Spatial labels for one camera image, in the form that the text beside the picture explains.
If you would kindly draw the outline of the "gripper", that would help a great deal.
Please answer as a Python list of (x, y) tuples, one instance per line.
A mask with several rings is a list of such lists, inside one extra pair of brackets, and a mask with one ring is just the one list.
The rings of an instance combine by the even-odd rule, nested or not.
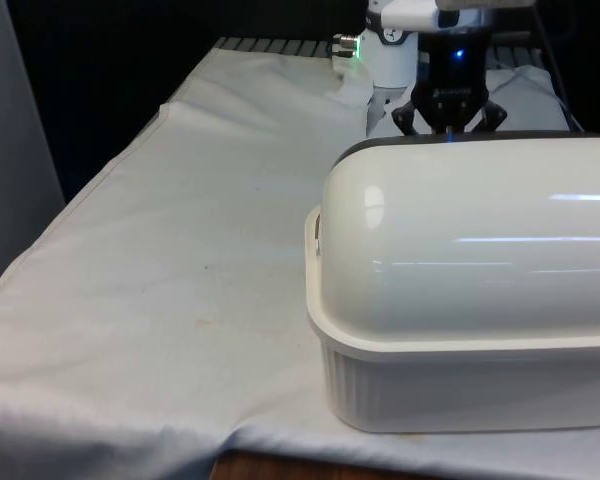
[(507, 118), (500, 105), (488, 100), (486, 29), (418, 35), (416, 82), (411, 100), (391, 112), (404, 136), (416, 136), (416, 110), (434, 132), (461, 132), (481, 109), (473, 132), (495, 132)]

